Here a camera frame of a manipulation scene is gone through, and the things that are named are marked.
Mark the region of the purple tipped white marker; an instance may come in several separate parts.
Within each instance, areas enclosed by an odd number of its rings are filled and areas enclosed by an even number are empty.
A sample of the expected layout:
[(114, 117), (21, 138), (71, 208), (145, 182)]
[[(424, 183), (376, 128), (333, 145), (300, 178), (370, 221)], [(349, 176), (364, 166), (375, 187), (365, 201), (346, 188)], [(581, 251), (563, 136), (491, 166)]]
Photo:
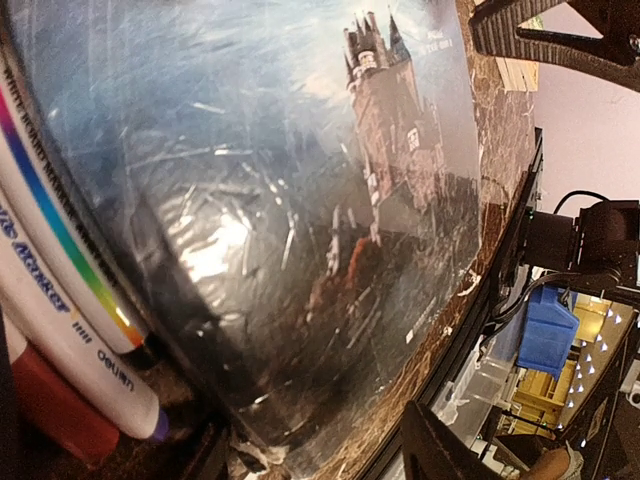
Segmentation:
[(123, 433), (165, 440), (169, 420), (158, 396), (63, 294), (6, 199), (1, 200), (1, 302), (27, 339)]

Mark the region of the orange green paperback book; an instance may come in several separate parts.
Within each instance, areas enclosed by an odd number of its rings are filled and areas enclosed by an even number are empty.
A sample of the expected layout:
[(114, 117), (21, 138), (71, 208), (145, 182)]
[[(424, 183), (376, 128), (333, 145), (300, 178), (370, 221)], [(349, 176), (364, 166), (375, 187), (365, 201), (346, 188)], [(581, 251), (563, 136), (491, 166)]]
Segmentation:
[(535, 61), (496, 57), (505, 91), (537, 92), (540, 64)]

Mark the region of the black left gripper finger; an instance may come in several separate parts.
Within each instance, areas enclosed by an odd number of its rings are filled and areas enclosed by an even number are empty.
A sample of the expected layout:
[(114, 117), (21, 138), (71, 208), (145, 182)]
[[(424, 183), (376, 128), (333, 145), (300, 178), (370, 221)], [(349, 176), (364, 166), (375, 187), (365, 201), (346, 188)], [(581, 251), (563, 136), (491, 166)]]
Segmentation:
[(423, 404), (406, 404), (400, 429), (407, 479), (520, 479), (523, 475), (513, 470), (504, 476), (492, 470)]

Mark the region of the red capped white marker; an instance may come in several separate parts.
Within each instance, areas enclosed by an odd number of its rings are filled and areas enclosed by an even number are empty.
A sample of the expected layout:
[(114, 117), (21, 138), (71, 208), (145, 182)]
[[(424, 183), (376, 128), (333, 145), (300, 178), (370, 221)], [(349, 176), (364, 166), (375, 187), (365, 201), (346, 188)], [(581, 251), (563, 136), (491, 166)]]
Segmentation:
[(89, 467), (116, 448), (120, 431), (97, 412), (2, 316), (18, 407), (26, 420)]

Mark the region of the black tipped whiteboard marker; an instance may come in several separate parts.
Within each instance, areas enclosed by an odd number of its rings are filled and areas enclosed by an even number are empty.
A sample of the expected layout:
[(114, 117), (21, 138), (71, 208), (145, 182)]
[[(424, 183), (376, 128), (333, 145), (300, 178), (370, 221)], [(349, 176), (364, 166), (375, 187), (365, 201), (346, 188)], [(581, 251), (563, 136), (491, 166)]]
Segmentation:
[(116, 291), (88, 231), (74, 217), (6, 53), (1, 54), (1, 189), (73, 307), (132, 366), (153, 366), (150, 332)]

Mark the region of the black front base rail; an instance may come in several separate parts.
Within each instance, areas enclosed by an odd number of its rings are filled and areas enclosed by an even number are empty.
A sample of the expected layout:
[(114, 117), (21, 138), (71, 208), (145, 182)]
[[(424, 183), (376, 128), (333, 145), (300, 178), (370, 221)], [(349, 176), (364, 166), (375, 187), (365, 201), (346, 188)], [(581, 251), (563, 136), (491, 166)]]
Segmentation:
[(438, 395), (446, 391), (446, 383), (463, 368), (463, 362), (481, 335), (490, 313), (498, 301), (498, 294), (508, 280), (517, 277), (516, 245), (520, 225), (525, 210), (535, 195), (540, 163), (543, 157), (542, 129), (534, 129), (534, 155), (528, 171), (523, 176), (524, 183), (515, 208), (511, 214), (507, 228), (502, 235), (499, 246), (487, 273), (479, 283), (478, 293), (467, 311), (461, 325), (453, 335), (452, 344), (448, 347), (442, 359), (437, 361), (436, 371), (426, 381), (416, 394), (416, 401), (428, 407), (432, 406)]

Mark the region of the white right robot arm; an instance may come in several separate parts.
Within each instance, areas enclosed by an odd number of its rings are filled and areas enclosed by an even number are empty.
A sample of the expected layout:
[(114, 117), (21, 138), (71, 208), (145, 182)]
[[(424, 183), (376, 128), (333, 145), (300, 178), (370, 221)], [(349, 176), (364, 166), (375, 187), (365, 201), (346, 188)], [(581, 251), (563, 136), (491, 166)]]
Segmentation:
[[(485, 1), (469, 21), (475, 50), (485, 56), (552, 64), (629, 90), (639, 89), (639, 4), (573, 1), (571, 8), (599, 37), (528, 29), (524, 22), (553, 1)], [(638, 306), (639, 204), (601, 200), (576, 219), (536, 214), (527, 228), (525, 263), (550, 270), (548, 282)]]

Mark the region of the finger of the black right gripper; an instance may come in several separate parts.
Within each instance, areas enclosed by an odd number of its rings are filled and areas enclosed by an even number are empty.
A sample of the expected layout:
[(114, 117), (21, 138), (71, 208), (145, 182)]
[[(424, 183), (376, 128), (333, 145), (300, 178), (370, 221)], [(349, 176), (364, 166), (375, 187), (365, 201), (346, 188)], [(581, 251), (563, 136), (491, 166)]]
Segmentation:
[(527, 27), (526, 22), (560, 1), (485, 1), (469, 21), (475, 49), (484, 55), (554, 64), (566, 68), (621, 67), (636, 63), (637, 1), (569, 1), (597, 36)]

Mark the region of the Wuthering Heights dark book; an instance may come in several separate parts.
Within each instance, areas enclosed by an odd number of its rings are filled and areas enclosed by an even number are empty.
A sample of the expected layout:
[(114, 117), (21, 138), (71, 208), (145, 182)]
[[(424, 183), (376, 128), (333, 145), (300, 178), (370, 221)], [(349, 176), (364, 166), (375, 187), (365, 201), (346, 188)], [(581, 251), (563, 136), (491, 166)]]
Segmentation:
[(480, 248), (452, 1), (5, 1), (65, 207), (264, 464), (366, 457)]

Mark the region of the blue plastic storage bin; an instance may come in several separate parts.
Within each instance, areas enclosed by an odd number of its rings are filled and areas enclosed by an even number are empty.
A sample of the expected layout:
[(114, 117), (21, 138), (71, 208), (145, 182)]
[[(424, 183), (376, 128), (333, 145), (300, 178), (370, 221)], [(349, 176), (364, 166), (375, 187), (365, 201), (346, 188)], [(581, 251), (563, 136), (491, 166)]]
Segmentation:
[(558, 287), (543, 286), (531, 295), (516, 365), (561, 376), (579, 327), (579, 319), (560, 298)]

